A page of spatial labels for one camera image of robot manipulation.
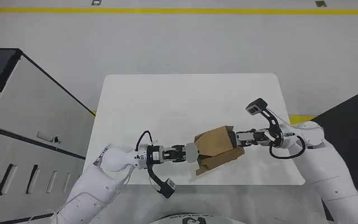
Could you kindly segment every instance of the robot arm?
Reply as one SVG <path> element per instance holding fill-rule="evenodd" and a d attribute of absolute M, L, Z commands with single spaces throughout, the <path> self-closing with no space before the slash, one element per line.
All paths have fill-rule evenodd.
<path fill-rule="evenodd" d="M 135 168 L 148 169 L 150 178 L 160 187 L 158 193 L 169 198 L 176 185 L 170 179 L 162 182 L 153 172 L 153 165 L 164 162 L 195 162 L 198 156 L 194 143 L 168 148 L 151 144 L 137 145 L 136 149 L 107 146 L 77 180 L 65 205 L 57 215 L 52 216 L 51 223 L 89 223 L 112 203 Z M 111 178 L 105 171 L 118 172 L 117 178 Z"/>
<path fill-rule="evenodd" d="M 273 112 L 266 107 L 262 99 L 247 106 L 250 114 L 261 113 L 270 127 L 236 133 L 238 145 L 269 146 L 272 157 L 292 158 L 302 177 L 315 188 L 336 222 L 358 223 L 357 190 L 344 160 L 325 140 L 323 129 L 315 122 L 304 122 L 297 127 L 288 123 L 278 124 Z M 276 156 L 272 147 L 287 148 L 291 156 Z"/>

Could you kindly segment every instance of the gray floor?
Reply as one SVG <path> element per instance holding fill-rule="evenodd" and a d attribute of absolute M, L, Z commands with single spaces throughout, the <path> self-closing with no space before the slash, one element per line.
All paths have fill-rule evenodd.
<path fill-rule="evenodd" d="M 169 200 L 151 186 L 127 185 L 91 223 L 150 223 L 168 214 L 209 213 L 245 223 L 327 223 L 309 186 L 178 186 Z"/>

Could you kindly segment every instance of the brown cardboard box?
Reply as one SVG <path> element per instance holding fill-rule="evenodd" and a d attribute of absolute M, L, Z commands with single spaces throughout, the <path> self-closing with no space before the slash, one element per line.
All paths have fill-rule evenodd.
<path fill-rule="evenodd" d="M 228 132 L 233 128 L 222 126 L 195 136 L 194 142 L 199 150 L 199 169 L 196 170 L 196 176 L 245 154 L 243 147 L 233 148 L 231 144 Z"/>

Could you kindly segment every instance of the white tabletop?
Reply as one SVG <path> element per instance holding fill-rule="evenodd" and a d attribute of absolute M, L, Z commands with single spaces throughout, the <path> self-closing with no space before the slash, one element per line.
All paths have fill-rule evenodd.
<path fill-rule="evenodd" d="M 289 121 L 274 74 L 110 75 L 103 84 L 84 168 L 109 143 L 132 146 L 144 130 L 166 147 L 194 141 L 194 136 L 223 125 L 234 131 L 269 126 L 245 107 L 263 98 L 268 108 Z M 237 160 L 195 176 L 197 163 L 155 165 L 154 172 L 178 185 L 301 185 L 304 179 L 292 160 L 277 160 L 262 146 L 245 148 Z M 287 150 L 276 149 L 279 156 Z M 129 184 L 149 184 L 146 170 L 135 170 Z"/>

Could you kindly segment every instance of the black panel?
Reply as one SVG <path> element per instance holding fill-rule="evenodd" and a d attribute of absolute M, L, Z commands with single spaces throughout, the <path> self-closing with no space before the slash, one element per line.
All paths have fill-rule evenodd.
<path fill-rule="evenodd" d="M 0 49 L 0 92 L 3 91 L 21 54 L 19 49 Z"/>
<path fill-rule="evenodd" d="M 35 216 L 34 218 L 32 218 L 32 220 L 39 220 L 41 218 L 48 218 L 51 217 L 53 215 L 53 213 L 50 214 L 43 214 L 41 216 Z M 31 217 L 28 218 L 19 218 L 17 220 L 9 220 L 9 221 L 4 221 L 4 222 L 0 222 L 0 224 L 14 224 L 14 223 L 19 223 L 19 222 L 27 222 Z"/>
<path fill-rule="evenodd" d="M 312 121 L 324 128 L 324 137 L 346 162 L 358 188 L 358 95 L 317 116 Z"/>

